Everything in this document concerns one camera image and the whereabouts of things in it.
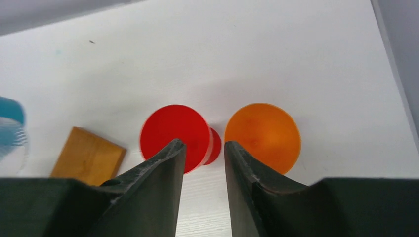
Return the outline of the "clear patterned wine glass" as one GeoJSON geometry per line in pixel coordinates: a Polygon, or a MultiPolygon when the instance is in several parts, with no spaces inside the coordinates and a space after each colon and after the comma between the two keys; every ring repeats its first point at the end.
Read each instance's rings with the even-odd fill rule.
{"type": "Polygon", "coordinates": [[[0,146],[0,176],[13,177],[18,175],[24,168],[29,149],[29,139],[23,146],[5,147],[0,146]]]}

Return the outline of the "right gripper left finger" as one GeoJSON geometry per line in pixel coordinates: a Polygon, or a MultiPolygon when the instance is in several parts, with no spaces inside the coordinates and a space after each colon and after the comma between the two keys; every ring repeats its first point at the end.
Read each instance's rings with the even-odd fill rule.
{"type": "Polygon", "coordinates": [[[2,178],[3,237],[173,237],[186,146],[175,139],[99,186],[73,178],[2,178]]]}

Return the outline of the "orange wine glass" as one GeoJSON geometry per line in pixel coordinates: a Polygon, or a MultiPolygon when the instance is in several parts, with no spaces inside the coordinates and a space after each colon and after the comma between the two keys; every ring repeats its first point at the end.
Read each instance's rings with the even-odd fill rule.
{"type": "Polygon", "coordinates": [[[286,174],[300,155],[301,135],[294,119],[268,103],[240,108],[227,123],[224,141],[238,142],[255,159],[286,174]]]}

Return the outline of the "gold wire rack wooden base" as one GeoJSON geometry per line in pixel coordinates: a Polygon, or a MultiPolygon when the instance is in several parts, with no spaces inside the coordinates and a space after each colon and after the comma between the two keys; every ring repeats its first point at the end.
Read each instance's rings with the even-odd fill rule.
{"type": "Polygon", "coordinates": [[[50,174],[99,186],[116,177],[126,148],[80,127],[73,127],[50,174]]]}

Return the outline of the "red wine glass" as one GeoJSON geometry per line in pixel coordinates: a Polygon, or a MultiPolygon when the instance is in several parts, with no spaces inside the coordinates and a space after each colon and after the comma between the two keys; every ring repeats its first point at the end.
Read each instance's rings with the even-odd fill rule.
{"type": "Polygon", "coordinates": [[[196,110],[180,104],[161,107],[146,119],[139,136],[140,151],[148,160],[174,139],[186,145],[185,174],[213,163],[221,152],[219,134],[196,110]]]}

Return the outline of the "blue wine glass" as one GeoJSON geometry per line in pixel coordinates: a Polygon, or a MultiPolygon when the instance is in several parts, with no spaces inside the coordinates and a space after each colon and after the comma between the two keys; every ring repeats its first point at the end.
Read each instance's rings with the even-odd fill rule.
{"type": "Polygon", "coordinates": [[[0,97],[0,145],[17,147],[26,142],[25,113],[22,105],[16,100],[0,97]]]}

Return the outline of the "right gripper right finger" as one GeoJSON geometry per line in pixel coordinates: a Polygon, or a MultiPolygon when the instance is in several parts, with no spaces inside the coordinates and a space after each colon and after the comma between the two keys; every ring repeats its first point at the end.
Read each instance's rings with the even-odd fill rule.
{"type": "Polygon", "coordinates": [[[416,237],[417,179],[324,178],[306,186],[224,146],[235,237],[416,237]]]}

